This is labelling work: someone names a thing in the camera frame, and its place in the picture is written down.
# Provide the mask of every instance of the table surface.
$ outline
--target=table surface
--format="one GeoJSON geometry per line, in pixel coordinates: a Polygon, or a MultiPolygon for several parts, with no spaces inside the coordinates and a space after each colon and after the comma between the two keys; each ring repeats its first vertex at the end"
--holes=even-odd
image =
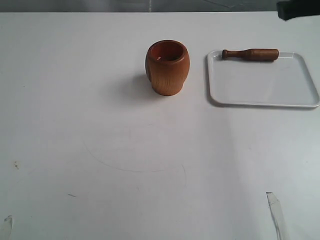
{"type": "Polygon", "coordinates": [[[275,12],[0,13],[0,218],[13,240],[319,239],[320,107],[216,107],[206,55],[301,54],[320,87],[320,17],[275,12]],[[145,75],[156,41],[185,44],[182,91],[145,75]]]}

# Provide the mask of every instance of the black object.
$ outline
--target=black object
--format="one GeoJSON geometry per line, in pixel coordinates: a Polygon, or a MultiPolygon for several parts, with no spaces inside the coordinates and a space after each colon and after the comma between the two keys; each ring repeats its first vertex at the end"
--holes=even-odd
{"type": "Polygon", "coordinates": [[[297,17],[320,15],[320,2],[318,0],[279,1],[276,9],[278,17],[287,21],[297,17]]]}

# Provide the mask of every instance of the pestle handle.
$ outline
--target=pestle handle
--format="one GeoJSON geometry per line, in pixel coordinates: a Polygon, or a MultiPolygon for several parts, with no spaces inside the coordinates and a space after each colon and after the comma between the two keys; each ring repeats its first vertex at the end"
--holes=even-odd
{"type": "Polygon", "coordinates": [[[241,58],[247,61],[275,61],[279,57],[278,49],[251,48],[243,51],[222,51],[222,59],[241,58]]]}

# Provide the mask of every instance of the tray rim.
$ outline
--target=tray rim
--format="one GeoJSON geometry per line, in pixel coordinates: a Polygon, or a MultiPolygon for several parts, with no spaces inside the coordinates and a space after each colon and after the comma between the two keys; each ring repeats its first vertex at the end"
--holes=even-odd
{"type": "Polygon", "coordinates": [[[256,102],[256,101],[225,101],[225,100],[219,100],[217,96],[214,95],[211,88],[211,82],[213,81],[213,68],[211,67],[214,63],[213,59],[215,56],[213,56],[215,53],[222,53],[222,49],[216,49],[209,52],[206,56],[207,58],[207,67],[208,67],[208,81],[209,81],[209,92],[210,97],[217,102],[219,105],[225,105],[225,106],[252,106],[252,107],[277,107],[277,108],[304,108],[304,109],[315,109],[320,106],[320,95],[319,91],[317,89],[317,86],[315,85],[315,82],[310,74],[310,71],[307,67],[305,59],[297,52],[294,51],[279,51],[279,54],[281,53],[291,53],[292,55],[297,55],[299,58],[302,59],[303,63],[305,64],[305,67],[310,75],[310,80],[314,89],[314,92],[316,93],[316,103],[315,104],[277,104],[277,103],[264,103],[264,102],[256,102]]]}

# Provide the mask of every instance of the tray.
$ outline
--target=tray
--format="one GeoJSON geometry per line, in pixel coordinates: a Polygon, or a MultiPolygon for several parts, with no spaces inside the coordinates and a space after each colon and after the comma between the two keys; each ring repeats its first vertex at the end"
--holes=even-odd
{"type": "Polygon", "coordinates": [[[210,95],[223,105],[316,108],[320,97],[303,57],[281,51],[274,62],[207,55],[210,95]]]}

